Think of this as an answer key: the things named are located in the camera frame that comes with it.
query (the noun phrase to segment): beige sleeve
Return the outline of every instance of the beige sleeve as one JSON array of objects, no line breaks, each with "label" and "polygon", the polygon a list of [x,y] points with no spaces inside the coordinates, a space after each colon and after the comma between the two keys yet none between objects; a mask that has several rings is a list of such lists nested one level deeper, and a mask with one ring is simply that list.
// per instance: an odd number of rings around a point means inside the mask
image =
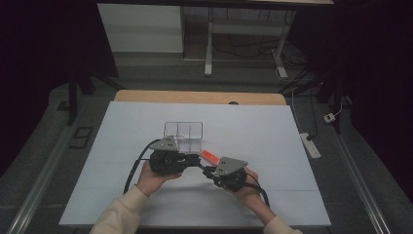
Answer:
[{"label": "beige sleeve", "polygon": [[294,230],[280,217],[275,216],[264,227],[264,234],[303,234],[300,230]]},{"label": "beige sleeve", "polygon": [[91,233],[135,233],[140,221],[139,212],[148,199],[133,186],[103,211]]}]

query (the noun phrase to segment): white tabletop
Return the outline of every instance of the white tabletop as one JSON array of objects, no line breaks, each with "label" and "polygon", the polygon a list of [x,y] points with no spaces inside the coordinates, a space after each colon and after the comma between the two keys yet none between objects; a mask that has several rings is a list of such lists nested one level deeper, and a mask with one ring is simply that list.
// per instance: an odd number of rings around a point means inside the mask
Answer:
[{"label": "white tabletop", "polygon": [[[150,141],[164,136],[164,125],[170,121],[202,122],[202,149],[247,161],[259,173],[271,208],[289,225],[330,225],[289,106],[121,101],[110,103],[59,224],[92,226],[122,195],[134,160]],[[151,196],[141,212],[140,226],[262,224],[199,168],[189,168]]]}]

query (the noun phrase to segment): orange object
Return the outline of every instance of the orange object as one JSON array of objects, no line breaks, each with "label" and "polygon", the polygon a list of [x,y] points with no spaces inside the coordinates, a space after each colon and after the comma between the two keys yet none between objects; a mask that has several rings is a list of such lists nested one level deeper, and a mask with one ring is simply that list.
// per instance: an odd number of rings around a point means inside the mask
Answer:
[{"label": "orange object", "polygon": [[203,150],[203,152],[201,152],[201,156],[203,156],[203,158],[207,159],[211,164],[213,164],[215,166],[218,166],[220,158],[216,157],[211,152]]}]

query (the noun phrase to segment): wooden edge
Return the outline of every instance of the wooden edge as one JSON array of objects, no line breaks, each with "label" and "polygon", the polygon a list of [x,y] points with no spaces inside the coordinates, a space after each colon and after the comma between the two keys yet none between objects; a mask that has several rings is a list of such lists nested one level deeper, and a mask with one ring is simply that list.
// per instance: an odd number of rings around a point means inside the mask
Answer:
[{"label": "wooden edge", "polygon": [[228,104],[234,101],[238,104],[249,105],[286,105],[283,95],[257,93],[121,90],[114,100],[204,104]]}]

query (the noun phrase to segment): floor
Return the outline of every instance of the floor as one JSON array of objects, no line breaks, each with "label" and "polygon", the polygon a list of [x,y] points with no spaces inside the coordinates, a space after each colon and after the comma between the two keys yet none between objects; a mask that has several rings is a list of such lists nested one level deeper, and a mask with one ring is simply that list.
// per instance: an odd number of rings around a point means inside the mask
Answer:
[{"label": "floor", "polygon": [[[120,78],[113,78],[126,89],[178,90],[178,91],[217,91],[277,93],[288,84],[277,77],[271,56],[238,58],[214,51],[212,77],[204,77],[203,59],[206,43],[206,25],[203,18],[187,21],[184,59],[176,56],[115,54]],[[258,48],[235,48],[234,44],[259,42],[262,38],[250,36],[217,35],[216,46],[233,53],[253,55]],[[296,54],[296,49],[286,50]],[[289,77],[295,77],[302,65],[287,68]],[[93,96],[79,95],[85,110],[79,114],[74,128],[88,128],[90,137],[73,137],[69,147],[63,149],[63,157],[55,175],[45,192],[26,233],[88,233],[88,228],[59,226],[59,219],[65,209],[77,178],[93,145],[94,138],[104,116],[109,101],[116,90],[93,78],[96,91]],[[304,132],[317,135],[315,145],[321,158],[309,158],[322,199],[327,208],[332,225],[329,227],[298,227],[303,233],[377,233],[371,224],[369,214],[361,202],[354,183],[344,164],[342,153],[334,141],[336,133],[322,121],[329,113],[330,106],[317,103],[313,97],[318,87],[298,97],[287,98],[294,107],[297,121]],[[50,94],[49,108],[30,140],[21,150],[9,170],[0,178],[0,233],[6,233],[26,198],[36,177],[41,172],[57,140],[66,128],[68,112],[64,105],[68,101],[67,85],[54,89]],[[386,167],[352,126],[349,118],[351,105],[343,100],[345,108],[341,112],[341,138],[346,142],[357,166],[365,179],[370,192],[382,211],[392,233],[412,233],[413,206],[398,187]],[[159,230],[142,229],[138,233],[155,233]],[[164,230],[168,233],[209,233],[194,230]],[[214,230],[214,233],[235,231]],[[237,230],[237,233],[258,233],[257,230]]]}]

